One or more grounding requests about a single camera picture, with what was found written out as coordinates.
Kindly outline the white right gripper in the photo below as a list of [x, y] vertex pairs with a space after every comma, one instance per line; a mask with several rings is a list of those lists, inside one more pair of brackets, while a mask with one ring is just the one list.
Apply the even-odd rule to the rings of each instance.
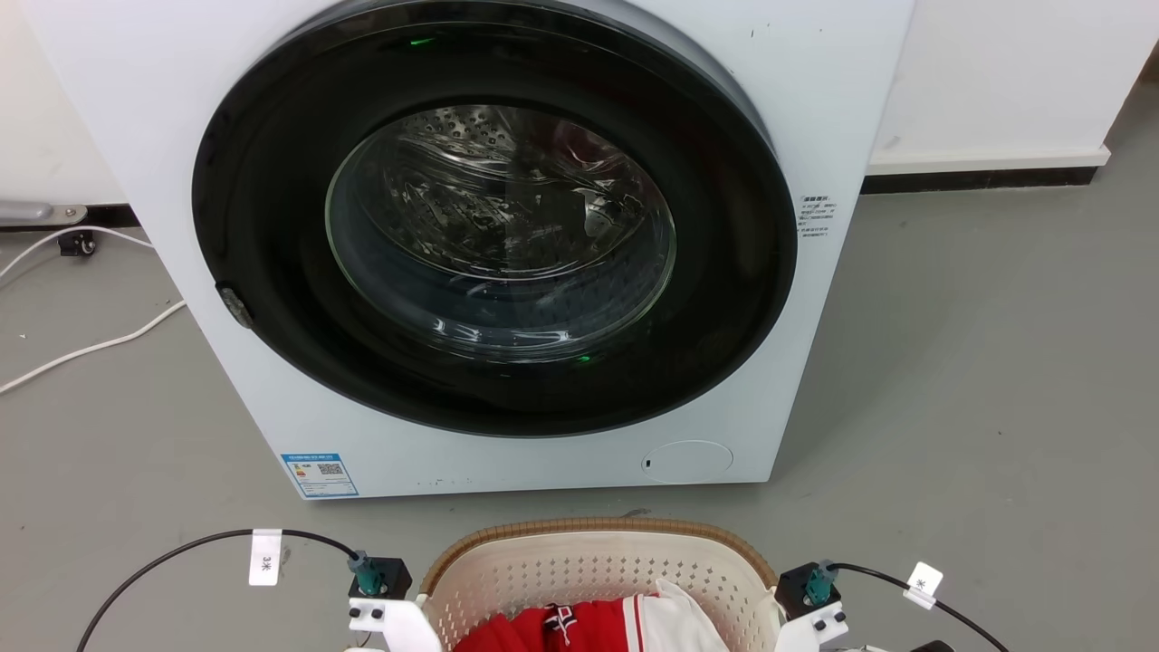
[[848, 633], [844, 608], [822, 608], [787, 620], [777, 636], [775, 652], [821, 652], [829, 642]]

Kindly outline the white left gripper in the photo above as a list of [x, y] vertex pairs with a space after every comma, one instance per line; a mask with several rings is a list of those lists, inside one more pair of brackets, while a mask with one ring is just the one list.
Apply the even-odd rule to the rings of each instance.
[[349, 628], [369, 636], [355, 652], [443, 652], [439, 636], [420, 606], [396, 599], [349, 599]]

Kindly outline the cream perforated laundry basket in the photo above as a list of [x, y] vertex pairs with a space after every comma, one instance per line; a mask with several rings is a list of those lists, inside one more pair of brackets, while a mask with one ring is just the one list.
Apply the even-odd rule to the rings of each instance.
[[659, 580], [695, 599], [729, 652], [774, 652], [777, 573], [753, 545], [709, 523], [571, 517], [484, 528], [442, 554], [417, 605], [453, 649], [498, 611], [629, 598]]

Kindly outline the white garment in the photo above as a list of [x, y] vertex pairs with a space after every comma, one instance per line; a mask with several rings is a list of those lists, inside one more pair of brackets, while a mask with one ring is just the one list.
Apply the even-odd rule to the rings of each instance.
[[666, 579], [621, 606], [627, 652], [730, 652], [704, 608]]

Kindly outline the blue energy label sticker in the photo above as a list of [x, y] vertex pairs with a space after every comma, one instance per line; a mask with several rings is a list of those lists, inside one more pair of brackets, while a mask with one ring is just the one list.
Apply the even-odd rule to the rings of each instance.
[[359, 498], [343, 459], [334, 453], [280, 455], [305, 500]]

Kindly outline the red garment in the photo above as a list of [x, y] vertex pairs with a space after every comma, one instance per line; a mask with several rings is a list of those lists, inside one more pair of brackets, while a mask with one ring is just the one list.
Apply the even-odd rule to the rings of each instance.
[[529, 608], [493, 616], [453, 652], [643, 652], [632, 599]]

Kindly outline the round white filter cover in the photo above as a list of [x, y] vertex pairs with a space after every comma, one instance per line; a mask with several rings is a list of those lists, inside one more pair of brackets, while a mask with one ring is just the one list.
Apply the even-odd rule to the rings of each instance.
[[728, 446], [686, 440], [659, 446], [642, 459], [643, 474], [666, 485], [695, 485], [721, 482], [732, 466]]

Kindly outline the black round glass washer door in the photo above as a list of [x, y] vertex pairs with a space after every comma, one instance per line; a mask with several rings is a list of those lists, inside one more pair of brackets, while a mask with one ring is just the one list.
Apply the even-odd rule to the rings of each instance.
[[192, 218], [252, 331], [469, 435], [625, 427], [755, 354], [800, 261], [755, 108], [625, 0], [340, 0], [207, 122]]

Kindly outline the white text sticker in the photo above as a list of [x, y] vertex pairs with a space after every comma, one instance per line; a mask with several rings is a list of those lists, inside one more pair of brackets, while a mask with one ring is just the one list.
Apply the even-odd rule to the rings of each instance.
[[800, 239], [823, 239], [834, 224], [838, 204], [829, 195], [801, 197], [796, 230]]

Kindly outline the white front-load washing machine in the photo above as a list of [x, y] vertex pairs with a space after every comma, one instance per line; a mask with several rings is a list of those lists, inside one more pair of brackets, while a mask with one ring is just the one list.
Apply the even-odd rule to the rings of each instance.
[[[24, 10], [298, 495], [280, 455], [337, 454], [359, 498], [398, 498], [666, 485], [643, 474], [642, 459], [686, 440], [732, 450], [716, 484], [760, 483], [799, 396], [914, 0], [625, 1], [704, 50], [755, 108], [790, 186], [800, 261], [785, 314], [721, 384], [640, 424], [546, 438], [449, 432], [357, 404], [240, 327], [216, 292], [192, 218], [207, 122], [261, 54], [340, 0], [24, 0]], [[834, 224], [823, 239], [800, 239], [800, 198], [819, 195], [838, 204]]]

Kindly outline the grey metal base leg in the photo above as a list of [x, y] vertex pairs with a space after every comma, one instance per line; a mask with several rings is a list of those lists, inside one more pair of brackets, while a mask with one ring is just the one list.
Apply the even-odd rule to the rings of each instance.
[[83, 204], [0, 202], [0, 230], [37, 230], [81, 224], [88, 214]]

